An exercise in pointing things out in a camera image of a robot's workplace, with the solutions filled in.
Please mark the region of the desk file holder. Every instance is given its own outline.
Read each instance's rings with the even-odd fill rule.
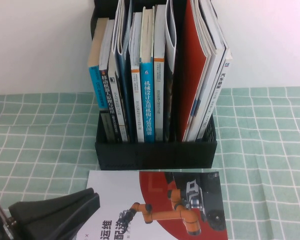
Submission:
[[[165,4],[167,0],[134,0],[134,11]],[[180,36],[187,0],[174,0],[177,37]],[[98,18],[115,18],[118,0],[94,0],[91,36]],[[108,143],[101,117],[98,120],[95,150],[101,170],[209,169],[217,148],[216,129],[211,116],[202,141],[155,143]]]

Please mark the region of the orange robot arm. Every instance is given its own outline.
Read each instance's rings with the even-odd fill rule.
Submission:
[[[173,189],[168,192],[168,198],[171,200],[171,211],[152,212],[151,204],[140,204],[135,202],[129,209],[129,214],[126,214],[128,222],[132,221],[137,212],[141,212],[146,224],[150,224],[153,220],[170,220],[182,219],[185,228],[190,235],[199,235],[201,227],[197,214],[185,208],[182,203],[180,189]]]

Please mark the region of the black clamp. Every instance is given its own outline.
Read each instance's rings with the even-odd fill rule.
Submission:
[[[92,188],[43,201],[16,202],[7,217],[0,206],[0,240],[72,240],[100,208]]]

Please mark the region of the green checkered tablecloth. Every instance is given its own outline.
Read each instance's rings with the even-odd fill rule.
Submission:
[[[93,93],[0,95],[2,207],[83,190],[98,116]],[[191,171],[220,172],[229,239],[300,240],[300,87],[223,89],[214,122],[213,169]]]

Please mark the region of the book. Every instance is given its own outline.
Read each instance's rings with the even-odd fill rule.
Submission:
[[[211,100],[210,100],[209,105],[207,107],[207,111],[206,111],[206,113],[204,115],[204,118],[202,120],[202,124],[200,126],[199,133],[198,133],[197,138],[196,138],[197,140],[201,140],[204,137],[204,134],[205,134],[206,128],[208,126],[210,117],[211,117],[212,112],[213,112],[213,110],[216,106],[217,99],[220,95],[223,82],[226,79],[226,76],[228,75],[228,70],[230,68],[232,60],[233,60],[232,54],[231,54],[230,51],[228,51],[227,55],[225,56],[225,60],[223,62],[221,71],[218,75],[217,83],[216,83],[216,85],[213,89]]]
[[[191,118],[211,58],[211,52],[202,34],[202,26],[192,0],[187,0],[183,32],[183,76],[181,79],[177,139],[186,141]]]
[[[144,141],[155,141],[154,112],[154,28],[155,7],[143,7],[140,37],[140,79],[142,90]]]
[[[166,5],[157,5],[154,22],[154,134],[155,141],[164,140],[165,22]]]
[[[164,70],[164,99],[163,99],[163,132],[166,142],[170,139],[170,124],[172,114],[173,79],[175,72],[177,30],[173,10],[173,1],[167,0],[165,5],[165,70]]]
[[[115,56],[112,54],[109,56],[108,77],[122,142],[127,143],[129,140],[126,131],[124,109],[122,108],[122,97],[119,91],[119,80],[116,72]]]
[[[145,142],[144,121],[142,113],[141,81],[140,81],[140,36],[142,12],[133,13],[129,40],[129,53],[131,63],[131,83],[133,90],[133,105],[137,142]]]
[[[115,12],[115,19],[114,19],[114,26],[113,26],[113,33],[112,33],[112,40],[111,40],[111,51],[109,56],[108,74],[109,74],[109,83],[113,95],[115,113],[118,120],[121,139],[122,142],[127,143],[129,142],[129,135],[128,135],[129,127],[127,123],[126,109],[123,103],[124,100],[123,100],[121,83],[119,81],[120,64],[119,64],[119,56],[118,56],[119,55],[118,54],[118,32],[122,25],[121,16],[124,14],[123,5],[124,2],[119,0]]]
[[[226,240],[219,172],[90,171],[100,208],[77,240]]]
[[[109,113],[111,118],[111,124],[114,131],[115,141],[117,143],[122,142],[121,133],[119,129],[118,118],[116,114],[115,102],[112,91],[110,89],[110,82],[108,76],[108,63],[111,50],[111,37],[114,29],[114,20],[108,20],[105,28],[104,37],[101,44],[100,56],[99,56],[99,72],[102,79],[103,88],[105,91],[106,101],[109,107]]]
[[[113,143],[115,142],[115,134],[111,124],[106,92],[104,90],[101,75],[99,72],[99,56],[101,44],[108,20],[108,18],[99,18],[96,23],[94,32],[97,34],[94,35],[94,38],[92,40],[91,51],[88,59],[88,68],[98,102],[99,114],[101,115],[107,141],[109,143]]]
[[[197,11],[197,20],[200,21],[204,40],[207,42],[211,52],[211,58],[208,63],[199,96],[193,112],[189,131],[186,136],[186,141],[195,141],[202,123],[202,116],[207,110],[209,104],[209,95],[211,89],[214,88],[216,82],[217,71],[221,66],[221,61],[225,55],[225,44],[219,34],[218,27],[214,20],[212,12],[207,0],[196,1],[195,9]]]
[[[118,78],[121,87],[122,107],[125,109],[128,135],[131,141],[135,140],[135,125],[133,114],[133,91],[130,75],[129,39],[132,24],[132,0],[120,0],[120,15],[117,31],[117,58],[119,64]]]

